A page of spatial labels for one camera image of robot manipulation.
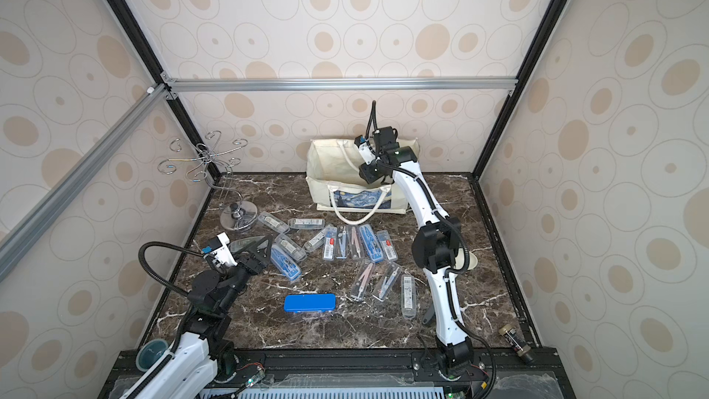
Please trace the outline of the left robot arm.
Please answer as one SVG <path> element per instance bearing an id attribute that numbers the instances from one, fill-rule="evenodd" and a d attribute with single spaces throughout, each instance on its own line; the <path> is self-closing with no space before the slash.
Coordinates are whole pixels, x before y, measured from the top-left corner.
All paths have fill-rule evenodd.
<path id="1" fill-rule="evenodd" d="M 125 393 L 125 398 L 195 398 L 213 382 L 225 383 L 237 372 L 234 343 L 225 338 L 232 321 L 230 310 L 245 293 L 249 280 L 271 263 L 273 236 L 247 242 L 232 252 L 221 233 L 201 251 L 166 242 L 149 241 L 138 250 L 138 262 L 147 275 L 188 301 L 173 343 L 160 359 Z M 209 268 L 199 273 L 186 291 L 161 277 L 149 265 L 150 248 L 171 249 L 198 257 Z"/>

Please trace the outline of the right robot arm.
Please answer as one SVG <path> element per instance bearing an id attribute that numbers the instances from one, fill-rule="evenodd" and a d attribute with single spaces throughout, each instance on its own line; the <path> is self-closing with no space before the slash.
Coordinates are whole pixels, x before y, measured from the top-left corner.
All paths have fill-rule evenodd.
<path id="1" fill-rule="evenodd" d="M 443 377 L 459 378 L 476 367 L 475 344 L 483 345 L 489 365 L 481 369 L 487 389 L 496 380 L 497 367 L 489 343 L 463 323 L 456 278 L 467 272 L 471 255 L 465 244 L 460 220 L 446 212 L 423 176 L 417 155 L 398 142 L 398 130 L 381 127 L 377 104 L 371 104 L 366 134 L 354 140 L 362 156 L 359 175 L 372 184 L 389 177 L 404 192 L 418 224 L 412 254 L 428 280 L 434 308 L 437 362 Z"/>

